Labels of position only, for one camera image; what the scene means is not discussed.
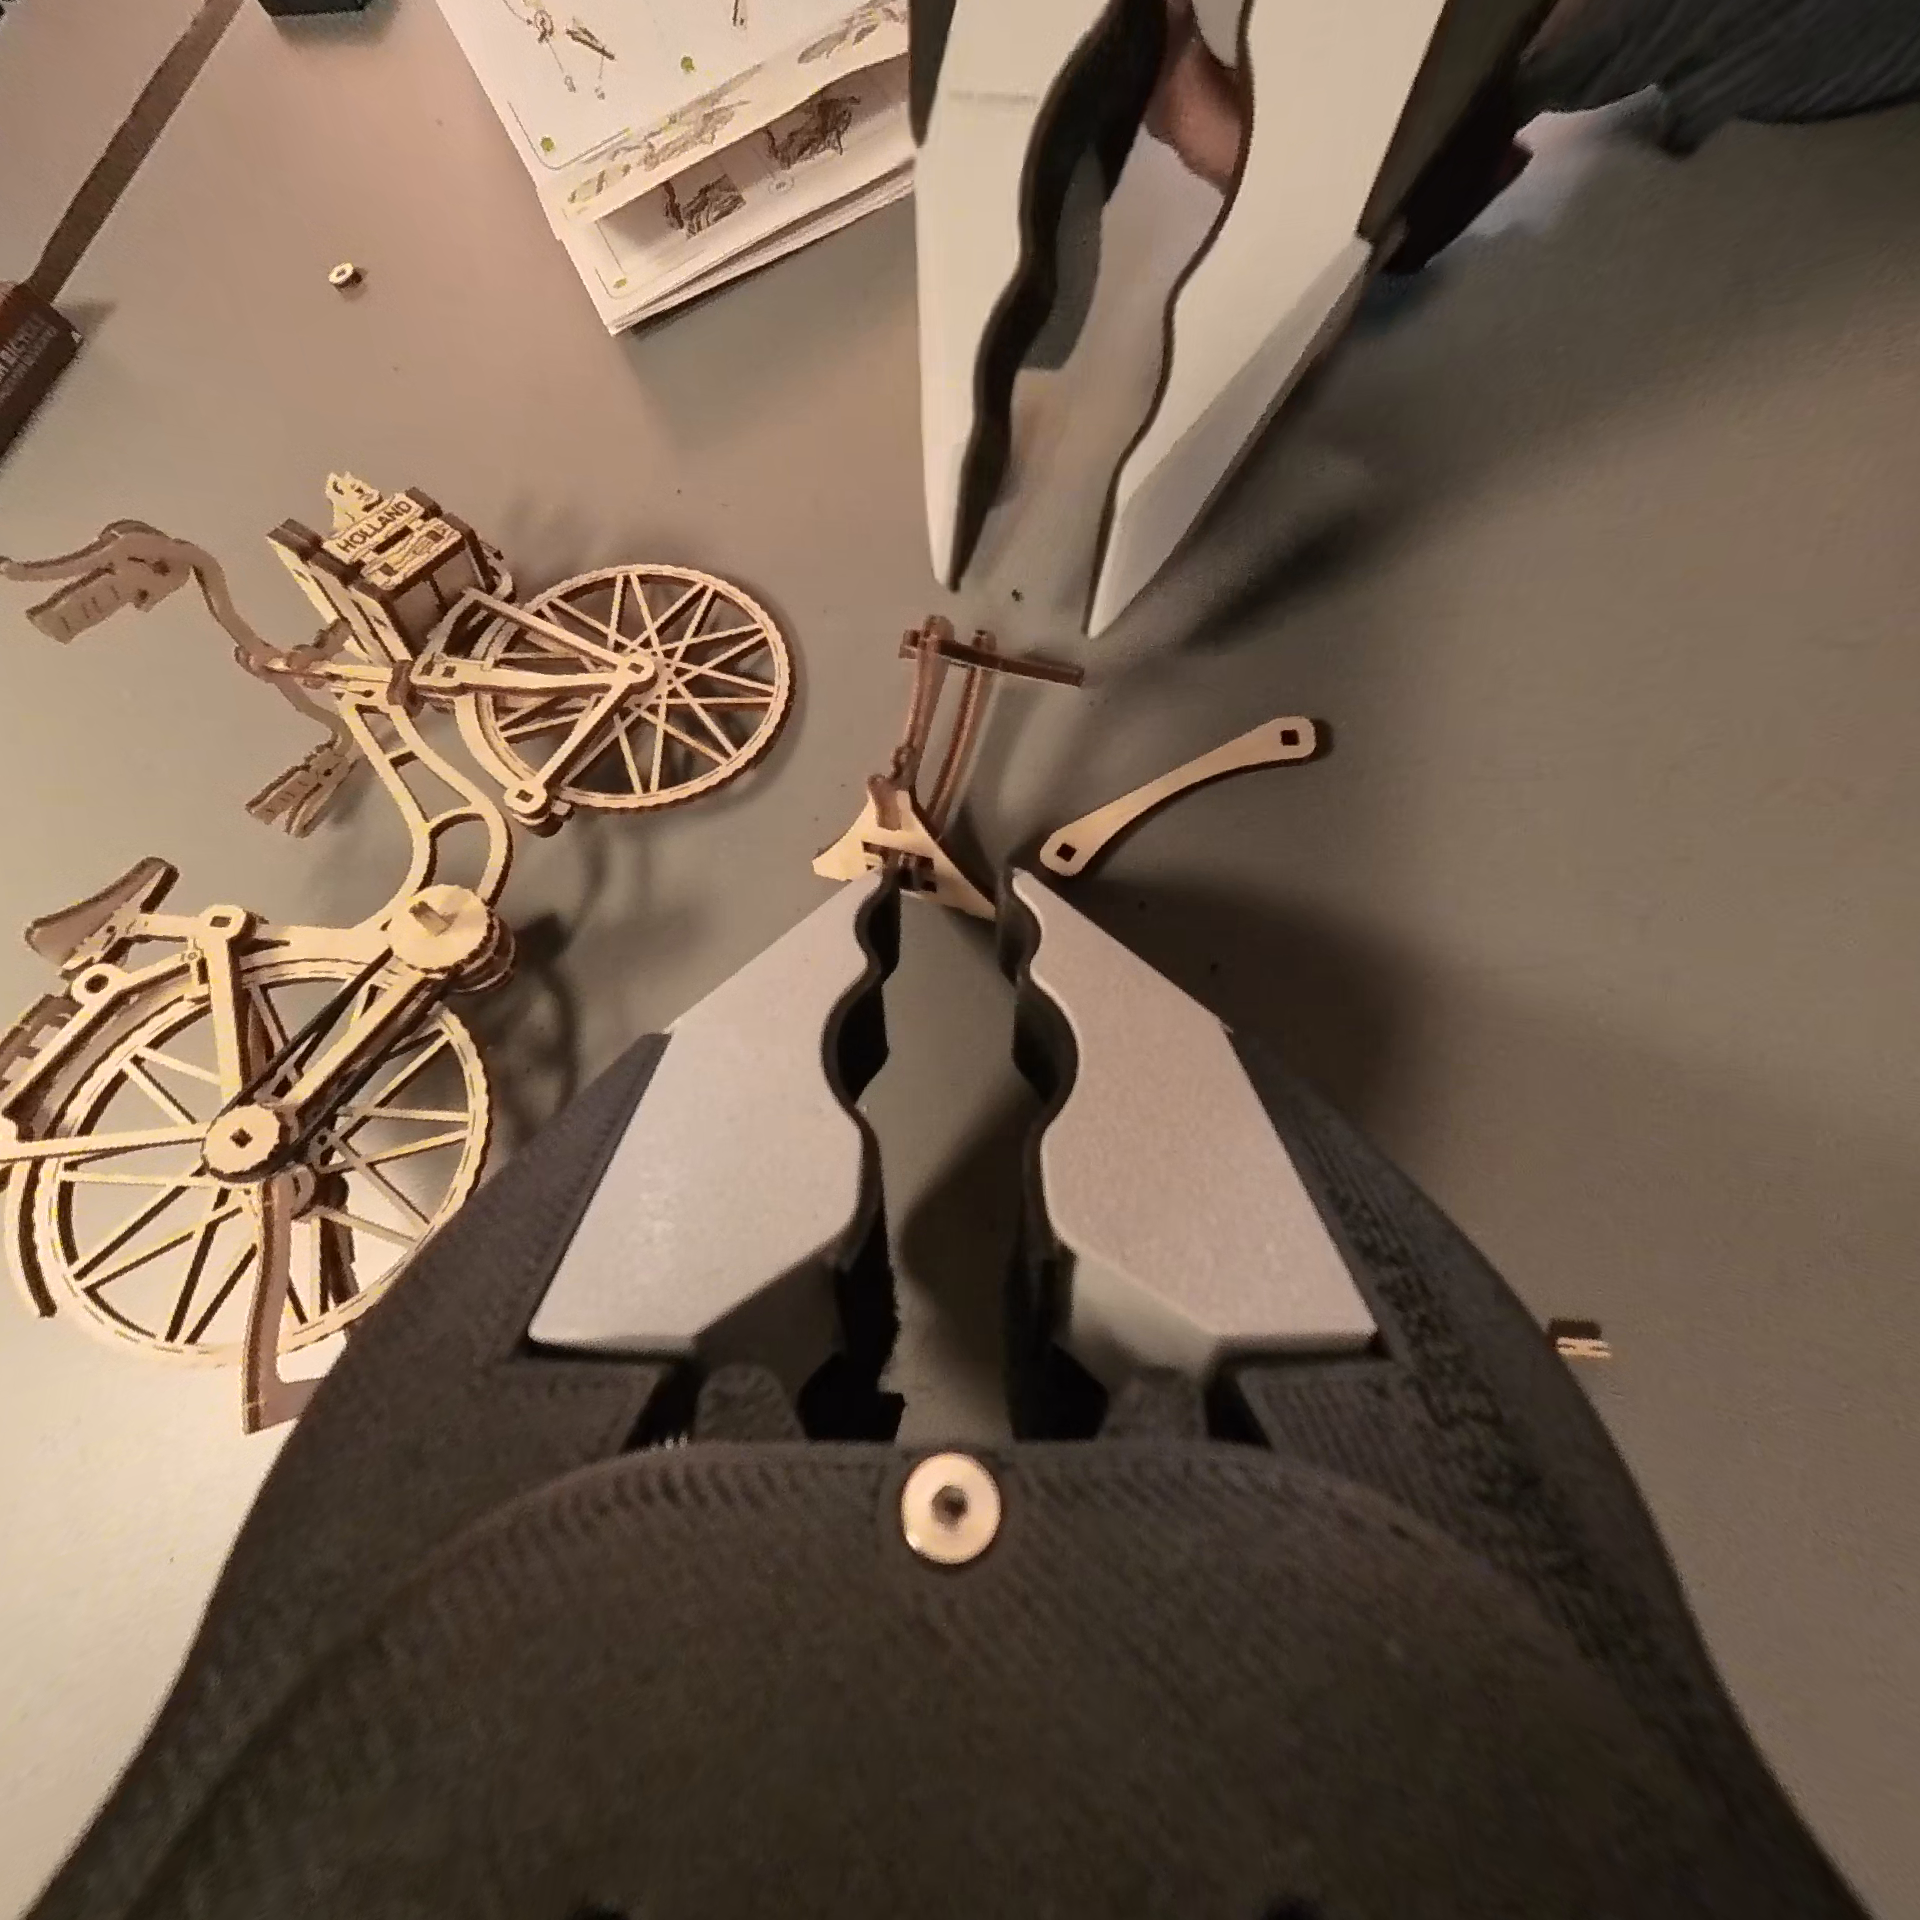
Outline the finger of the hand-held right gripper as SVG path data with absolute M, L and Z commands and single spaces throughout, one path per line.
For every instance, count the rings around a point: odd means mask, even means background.
M 915 3 L 909 127 L 928 557 L 958 589 L 1000 492 L 1013 395 L 1119 17 L 1104 3 Z
M 1172 287 L 1158 387 L 1099 523 L 1107 633 L 1213 507 L 1374 264 L 1357 236 L 1439 3 L 1256 3 L 1232 67 L 1239 166 Z

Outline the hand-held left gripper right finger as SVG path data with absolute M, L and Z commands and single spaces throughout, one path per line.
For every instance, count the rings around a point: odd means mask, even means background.
M 1372 1350 L 1376 1311 L 1232 1031 L 1032 871 L 1000 877 L 998 959 L 1037 1100 L 1006 1288 L 1013 1411 Z

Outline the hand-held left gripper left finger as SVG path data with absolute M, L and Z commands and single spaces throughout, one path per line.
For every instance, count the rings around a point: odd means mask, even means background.
M 880 1149 L 898 883 L 844 883 L 664 1028 L 532 1345 L 756 1365 L 803 1411 L 896 1411 Z

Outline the small wooden model assembly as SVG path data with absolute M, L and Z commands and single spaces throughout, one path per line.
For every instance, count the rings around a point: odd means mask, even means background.
M 893 752 L 867 779 L 855 822 L 814 857 L 811 871 L 842 883 L 884 872 L 904 895 L 994 920 L 994 900 L 947 845 L 992 687 L 1000 681 L 1082 687 L 1086 667 L 1045 656 L 1007 656 L 990 630 L 959 640 L 947 614 L 928 614 L 908 628 L 898 657 L 912 664 L 912 681 Z

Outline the curved wooden strip part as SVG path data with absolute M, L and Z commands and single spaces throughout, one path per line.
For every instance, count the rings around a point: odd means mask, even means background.
M 1302 764 L 1322 749 L 1324 728 L 1308 716 L 1271 718 L 1069 819 L 1042 844 L 1040 863 L 1055 877 L 1074 877 L 1099 859 L 1114 840 L 1186 792 L 1263 767 Z

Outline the person's right forearm grey sleeve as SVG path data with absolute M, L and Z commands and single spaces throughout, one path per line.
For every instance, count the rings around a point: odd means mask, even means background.
M 1815 125 L 1918 93 L 1916 3 L 1567 3 L 1526 45 L 1525 116 L 1653 91 L 1655 136 L 1694 153 L 1719 127 Z

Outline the wooden bicycle model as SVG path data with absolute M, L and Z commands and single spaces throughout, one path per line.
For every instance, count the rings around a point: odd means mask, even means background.
M 224 567 L 144 519 L 5 557 L 30 622 L 76 640 L 194 587 L 319 737 L 246 805 L 314 831 L 347 782 L 394 805 L 405 865 L 360 919 L 173 910 L 144 857 L 26 942 L 54 971 L 5 1031 L 5 1268 L 44 1321 L 230 1365 L 246 1432 L 288 1424 L 328 1350 L 480 1187 L 495 1095 L 464 1001 L 495 992 L 516 831 L 709 799 L 776 742 L 798 662 L 742 584 L 670 561 L 518 597 L 504 556 L 416 487 L 336 471 L 332 525 L 274 557 L 319 617 L 277 644 Z

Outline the dark model kit box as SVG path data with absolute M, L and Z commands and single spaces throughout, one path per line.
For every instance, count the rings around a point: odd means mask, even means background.
M 79 331 L 26 280 L 3 283 L 3 420 L 6 456 L 74 363 Z

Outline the person's right hand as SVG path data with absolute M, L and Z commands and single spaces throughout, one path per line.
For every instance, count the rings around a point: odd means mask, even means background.
M 1189 174 L 1227 190 L 1242 160 L 1246 104 L 1237 70 L 1211 52 L 1189 12 L 1167 12 L 1158 80 L 1143 123 Z

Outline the white instruction booklet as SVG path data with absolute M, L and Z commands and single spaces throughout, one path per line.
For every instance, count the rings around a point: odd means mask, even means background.
M 608 333 L 909 195 L 908 3 L 440 3 Z

